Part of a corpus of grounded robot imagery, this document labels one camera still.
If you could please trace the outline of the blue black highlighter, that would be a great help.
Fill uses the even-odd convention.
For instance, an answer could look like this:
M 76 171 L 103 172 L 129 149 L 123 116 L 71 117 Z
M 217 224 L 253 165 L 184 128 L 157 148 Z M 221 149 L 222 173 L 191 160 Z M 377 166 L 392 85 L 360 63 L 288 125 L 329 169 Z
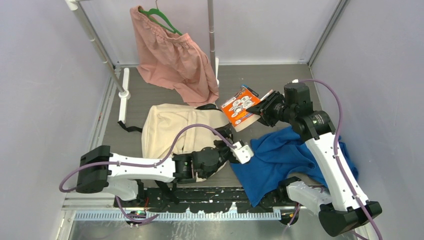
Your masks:
M 252 95 L 256 96 L 257 98 L 259 97 L 259 94 L 255 92 L 253 89 L 251 89 L 250 87 L 248 87 L 247 85 L 243 84 L 242 87 L 247 89 L 249 92 L 251 92 Z

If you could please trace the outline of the beige canvas backpack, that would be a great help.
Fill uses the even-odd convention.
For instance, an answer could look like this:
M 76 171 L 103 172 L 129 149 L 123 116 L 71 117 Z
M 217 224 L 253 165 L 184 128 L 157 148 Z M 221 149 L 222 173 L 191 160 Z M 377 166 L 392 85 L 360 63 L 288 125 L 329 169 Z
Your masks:
M 231 145 L 232 131 L 225 114 L 215 105 L 176 104 L 150 108 L 141 133 L 142 157 L 165 161 L 172 154 L 188 154 L 214 146 Z

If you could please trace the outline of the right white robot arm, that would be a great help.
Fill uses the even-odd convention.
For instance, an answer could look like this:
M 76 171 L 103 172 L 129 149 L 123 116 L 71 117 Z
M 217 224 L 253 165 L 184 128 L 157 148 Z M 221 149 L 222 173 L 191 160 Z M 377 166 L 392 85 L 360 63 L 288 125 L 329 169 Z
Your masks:
M 259 122 L 273 127 L 277 122 L 292 126 L 317 161 L 327 183 L 327 191 L 319 192 L 298 177 L 279 182 L 277 198 L 283 205 L 299 203 L 319 218 L 331 237 L 344 234 L 366 224 L 382 213 L 381 205 L 368 199 L 355 180 L 339 145 L 340 130 L 325 111 L 314 110 L 310 89 L 305 81 L 293 81 L 284 92 L 271 92 L 247 109 Z

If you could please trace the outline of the orange comic paperback book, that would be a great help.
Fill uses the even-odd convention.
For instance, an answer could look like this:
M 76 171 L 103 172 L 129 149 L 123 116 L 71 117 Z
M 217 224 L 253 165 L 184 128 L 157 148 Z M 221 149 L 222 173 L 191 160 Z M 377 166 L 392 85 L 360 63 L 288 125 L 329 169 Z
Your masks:
M 232 98 L 220 106 L 220 109 L 226 115 L 234 130 L 240 132 L 259 119 L 257 115 L 247 112 L 247 108 L 260 102 L 259 97 L 252 95 L 251 92 L 241 86 Z

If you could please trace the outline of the pink white pen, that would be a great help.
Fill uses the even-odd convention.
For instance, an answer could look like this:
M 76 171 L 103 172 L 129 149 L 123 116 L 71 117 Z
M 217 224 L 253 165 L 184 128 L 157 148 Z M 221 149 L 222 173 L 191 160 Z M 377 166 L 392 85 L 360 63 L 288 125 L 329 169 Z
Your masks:
M 272 94 L 274 92 L 273 89 L 269 90 L 260 100 L 263 101 L 265 100 L 270 94 Z

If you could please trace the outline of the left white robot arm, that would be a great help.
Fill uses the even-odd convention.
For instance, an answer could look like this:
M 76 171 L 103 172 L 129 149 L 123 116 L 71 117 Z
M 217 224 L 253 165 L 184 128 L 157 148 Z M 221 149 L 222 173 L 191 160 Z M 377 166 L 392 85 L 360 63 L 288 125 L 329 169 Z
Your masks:
M 77 176 L 76 192 L 81 194 L 109 193 L 141 206 L 146 193 L 140 184 L 153 180 L 163 189 L 164 183 L 191 184 L 203 182 L 220 171 L 226 163 L 237 163 L 232 149 L 223 141 L 215 147 L 205 147 L 191 153 L 171 154 L 161 159 L 128 157 L 101 145 L 80 158 L 82 168 Z

